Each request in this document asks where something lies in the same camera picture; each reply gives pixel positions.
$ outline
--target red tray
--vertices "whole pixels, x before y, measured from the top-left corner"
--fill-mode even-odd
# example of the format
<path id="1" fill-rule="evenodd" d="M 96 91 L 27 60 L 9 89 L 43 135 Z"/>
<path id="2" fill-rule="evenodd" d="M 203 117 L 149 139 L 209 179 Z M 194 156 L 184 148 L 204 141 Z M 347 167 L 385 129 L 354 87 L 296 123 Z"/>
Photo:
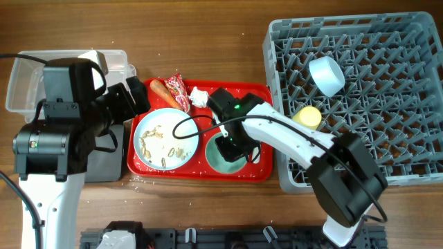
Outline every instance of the red tray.
<path id="1" fill-rule="evenodd" d="M 148 86 L 147 97 L 151 103 L 150 112 L 157 109 L 170 107 L 169 104 L 167 104 L 162 98 L 152 92 L 151 88 L 149 87 L 149 84 L 152 80 L 157 79 L 149 79 L 144 82 Z M 209 94 L 217 90 L 219 87 L 224 87 L 236 98 L 242 98 L 247 93 L 253 93 L 261 97 L 264 101 L 271 103 L 271 93 L 269 92 L 268 88 L 261 84 L 240 82 L 213 82 L 205 80 L 184 80 L 184 83 L 187 86 L 188 94 L 190 94 L 194 86 L 196 86 L 199 90 L 207 91 Z M 191 116 L 199 114 L 212 116 L 209 108 L 197 108 L 192 105 L 189 114 Z M 127 156 L 128 168 L 133 173 L 139 176 L 256 183 L 266 180 L 271 174 L 273 164 L 272 147 L 264 143 L 262 143 L 262 153 L 260 155 L 259 163 L 246 163 L 241 170 L 233 174 L 221 174 L 213 170 L 206 160 L 205 148 L 206 143 L 210 140 L 210 138 L 212 138 L 213 135 L 219 133 L 220 129 L 213 129 L 212 131 L 200 135 L 197 151 L 185 165 L 177 169 L 168 171 L 152 169 L 138 158 L 134 150 L 134 143 L 132 142 L 134 139 L 134 132 L 138 123 L 146 115 L 147 113 L 137 116 L 132 120 L 131 137 L 129 140 L 129 151 Z M 200 131 L 212 126 L 210 120 L 207 118 L 196 118 L 195 122 Z"/>

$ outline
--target white cup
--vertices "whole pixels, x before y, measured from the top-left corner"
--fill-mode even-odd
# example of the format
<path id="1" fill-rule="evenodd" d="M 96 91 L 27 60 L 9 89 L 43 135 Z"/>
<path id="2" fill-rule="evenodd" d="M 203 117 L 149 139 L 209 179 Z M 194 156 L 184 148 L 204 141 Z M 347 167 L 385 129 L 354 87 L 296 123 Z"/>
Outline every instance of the white cup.
<path id="1" fill-rule="evenodd" d="M 329 56 L 310 61 L 309 71 L 317 87 L 327 97 L 334 96 L 345 86 L 340 66 Z"/>

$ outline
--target wooden surface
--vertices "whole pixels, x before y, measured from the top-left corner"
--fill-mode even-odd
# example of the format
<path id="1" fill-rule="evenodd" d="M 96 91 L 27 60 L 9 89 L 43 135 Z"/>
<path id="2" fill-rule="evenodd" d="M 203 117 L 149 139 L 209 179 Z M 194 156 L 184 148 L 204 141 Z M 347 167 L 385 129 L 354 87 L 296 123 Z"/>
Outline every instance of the wooden surface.
<path id="1" fill-rule="evenodd" d="M 152 1 L 81 3 L 0 0 L 0 53 L 21 50 L 123 49 L 141 79 L 167 77 L 265 84 L 262 42 L 274 19 L 427 11 L 443 33 L 441 1 Z M 0 60 L 0 103 L 6 101 L 11 59 Z M 22 116 L 0 109 L 0 169 L 12 175 L 12 138 Z M 274 170 L 262 184 L 153 178 L 88 184 L 80 197 L 80 231 L 110 221 L 146 228 L 321 225 L 313 194 L 290 196 Z M 390 187 L 381 204 L 390 248 L 443 247 L 443 185 Z M 0 182 L 0 248 L 20 248 L 21 201 Z"/>

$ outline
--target gray bin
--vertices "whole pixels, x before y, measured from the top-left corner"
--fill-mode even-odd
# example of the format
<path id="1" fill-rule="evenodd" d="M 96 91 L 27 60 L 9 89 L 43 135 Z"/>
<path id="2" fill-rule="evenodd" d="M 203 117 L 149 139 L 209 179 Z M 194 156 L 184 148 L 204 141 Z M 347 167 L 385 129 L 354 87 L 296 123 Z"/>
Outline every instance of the gray bin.
<path id="1" fill-rule="evenodd" d="M 390 185 L 443 182 L 443 50 L 428 13 L 275 20 L 263 56 L 281 114 L 314 106 L 323 117 L 319 131 L 358 133 Z M 339 63 L 346 80 L 331 98 L 308 70 L 323 56 Z M 284 191 L 312 192 L 301 166 L 279 151 L 275 157 Z"/>

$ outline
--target crumpled white paper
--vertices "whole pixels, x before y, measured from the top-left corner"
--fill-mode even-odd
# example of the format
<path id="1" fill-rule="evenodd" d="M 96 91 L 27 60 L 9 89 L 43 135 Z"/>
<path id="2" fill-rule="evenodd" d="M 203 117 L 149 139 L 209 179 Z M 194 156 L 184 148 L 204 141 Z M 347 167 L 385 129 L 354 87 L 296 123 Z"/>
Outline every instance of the crumpled white paper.
<path id="1" fill-rule="evenodd" d="M 191 94 L 189 95 L 189 100 L 192 101 L 192 105 L 199 108 L 206 107 L 206 103 L 208 101 L 209 94 L 207 91 L 200 91 L 194 86 Z"/>

